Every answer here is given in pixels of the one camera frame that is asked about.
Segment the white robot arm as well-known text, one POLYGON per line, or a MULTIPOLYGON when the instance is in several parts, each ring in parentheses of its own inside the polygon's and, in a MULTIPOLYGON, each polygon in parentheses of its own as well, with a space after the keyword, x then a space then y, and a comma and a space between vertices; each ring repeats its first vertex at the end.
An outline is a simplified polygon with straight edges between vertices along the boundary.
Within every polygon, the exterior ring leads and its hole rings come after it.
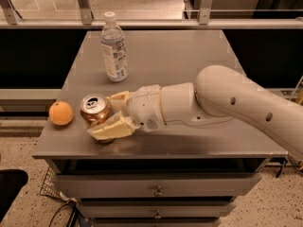
POLYGON ((237 118, 303 158, 303 107, 222 65, 200 71, 195 83, 144 86, 105 98, 113 114, 87 132, 97 140, 173 125, 204 128, 237 118))

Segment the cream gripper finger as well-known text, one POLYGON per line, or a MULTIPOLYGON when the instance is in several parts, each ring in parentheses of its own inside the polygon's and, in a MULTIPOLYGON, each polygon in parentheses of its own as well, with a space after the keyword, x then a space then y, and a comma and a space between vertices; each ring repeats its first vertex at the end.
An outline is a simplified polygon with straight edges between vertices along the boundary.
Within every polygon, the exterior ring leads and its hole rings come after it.
POLYGON ((134 92, 123 91, 107 96, 107 100, 109 101, 112 111, 114 113, 122 112, 123 114, 127 114, 129 100, 133 94, 134 92))
POLYGON ((88 129, 87 132, 96 140, 104 141, 130 136, 137 129, 139 126, 130 116, 118 112, 110 116, 104 123, 88 129))

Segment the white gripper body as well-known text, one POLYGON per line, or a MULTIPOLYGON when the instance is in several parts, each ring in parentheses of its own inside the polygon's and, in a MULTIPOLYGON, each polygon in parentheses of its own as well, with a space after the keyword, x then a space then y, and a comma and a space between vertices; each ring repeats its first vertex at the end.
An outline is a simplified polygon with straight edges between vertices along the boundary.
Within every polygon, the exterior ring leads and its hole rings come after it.
POLYGON ((142 131, 157 131, 165 126, 160 111, 160 89, 159 85, 144 86, 129 99, 128 114, 142 131))

